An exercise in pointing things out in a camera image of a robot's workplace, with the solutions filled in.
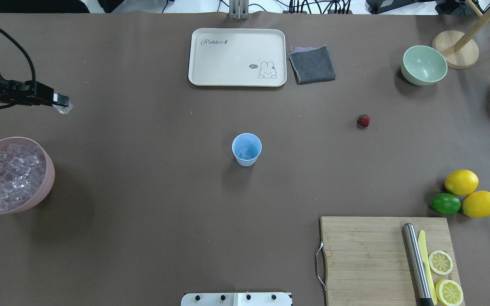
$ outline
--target yellow lemon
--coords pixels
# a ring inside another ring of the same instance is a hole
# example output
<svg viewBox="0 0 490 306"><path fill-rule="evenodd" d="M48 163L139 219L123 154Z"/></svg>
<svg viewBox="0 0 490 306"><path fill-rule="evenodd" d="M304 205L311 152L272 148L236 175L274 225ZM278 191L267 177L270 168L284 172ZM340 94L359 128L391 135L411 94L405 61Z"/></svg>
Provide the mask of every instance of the yellow lemon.
<svg viewBox="0 0 490 306"><path fill-rule="evenodd" d="M479 183L478 176L470 170L457 170L445 178L444 186L456 196L467 196L478 188Z"/></svg>
<svg viewBox="0 0 490 306"><path fill-rule="evenodd" d="M490 192L476 191L462 200L461 211L468 217L483 218L490 215Z"/></svg>
<svg viewBox="0 0 490 306"><path fill-rule="evenodd" d="M459 306L463 301L461 286L451 279L441 279L434 287L438 300L445 306Z"/></svg>
<svg viewBox="0 0 490 306"><path fill-rule="evenodd" d="M448 275L453 270L453 259L444 251L435 250L428 256L430 269L439 275Z"/></svg>

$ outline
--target bowl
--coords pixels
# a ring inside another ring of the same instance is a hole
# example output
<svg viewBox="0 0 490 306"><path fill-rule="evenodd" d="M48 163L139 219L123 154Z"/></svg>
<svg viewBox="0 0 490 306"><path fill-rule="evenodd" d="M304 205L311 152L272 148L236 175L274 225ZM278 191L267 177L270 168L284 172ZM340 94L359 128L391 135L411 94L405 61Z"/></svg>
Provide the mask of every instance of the bowl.
<svg viewBox="0 0 490 306"><path fill-rule="evenodd" d="M404 53L400 69L410 83L419 86L432 85L447 74L447 62L436 49L413 46Z"/></svg>
<svg viewBox="0 0 490 306"><path fill-rule="evenodd" d="M37 142L28 138L10 137L0 140L0 150L5 151L8 145L11 143L15 143L18 145L30 145L32 147L40 147L45 157L46 172L43 182L41 182L39 189L37 190L37 192L35 192L31 199L27 200L24 204L16 209L10 211L0 211L0 215L6 215L8 213L19 213L21 211L25 211L34 207L47 196L47 194L50 192L50 189L52 189L52 185L54 184L54 164L52 163L52 159L50 159L43 147L41 147Z"/></svg>

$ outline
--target strawberry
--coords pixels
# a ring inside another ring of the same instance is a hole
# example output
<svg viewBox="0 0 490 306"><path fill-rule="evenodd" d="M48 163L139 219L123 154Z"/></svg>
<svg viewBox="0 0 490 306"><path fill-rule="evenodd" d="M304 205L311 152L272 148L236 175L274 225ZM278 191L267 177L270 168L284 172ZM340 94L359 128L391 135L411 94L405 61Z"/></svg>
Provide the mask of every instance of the strawberry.
<svg viewBox="0 0 490 306"><path fill-rule="evenodd" d="M356 121L356 123L367 128L370 125L370 116L362 115L362 116L358 117L358 120Z"/></svg>

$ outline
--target knife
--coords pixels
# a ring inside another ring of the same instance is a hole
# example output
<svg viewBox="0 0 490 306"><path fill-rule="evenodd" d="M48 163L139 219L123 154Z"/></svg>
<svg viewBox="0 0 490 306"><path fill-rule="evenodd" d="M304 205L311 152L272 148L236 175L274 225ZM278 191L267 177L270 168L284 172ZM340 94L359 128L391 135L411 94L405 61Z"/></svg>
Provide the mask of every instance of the knife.
<svg viewBox="0 0 490 306"><path fill-rule="evenodd" d="M438 298L434 292L434 281L432 281L432 273L430 272L430 263L428 263L428 252L426 251L426 237L424 236L424 231L419 231L419 238L417 238L419 243L419 250L421 252L422 263L424 263L424 272L426 273L426 281L428 282L428 289L430 290L430 297L432 298L432 303L434 305L438 304Z"/></svg>
<svg viewBox="0 0 490 306"><path fill-rule="evenodd" d="M420 305L434 306L432 298L430 298L430 289L428 288L426 275L424 274L424 265L422 264L419 244L417 243L415 227L411 223L406 223L404 224L403 231L406 238L406 250L410 255L410 259L412 261L413 275L415 277L417 289L419 291Z"/></svg>

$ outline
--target cutting board handle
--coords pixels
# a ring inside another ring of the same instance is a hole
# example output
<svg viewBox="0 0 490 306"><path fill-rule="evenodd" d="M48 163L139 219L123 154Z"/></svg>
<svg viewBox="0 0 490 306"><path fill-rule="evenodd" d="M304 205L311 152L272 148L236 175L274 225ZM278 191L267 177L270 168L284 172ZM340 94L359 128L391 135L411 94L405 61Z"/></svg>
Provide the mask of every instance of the cutting board handle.
<svg viewBox="0 0 490 306"><path fill-rule="evenodd" d="M326 292L326 285L324 281L321 279L321 275L319 275L319 252L321 252L322 248L325 246L325 244L321 240L321 245L319 246L319 249L317 250L317 255L315 255L315 273L317 273L317 278L321 282L321 286L323 290Z"/></svg>

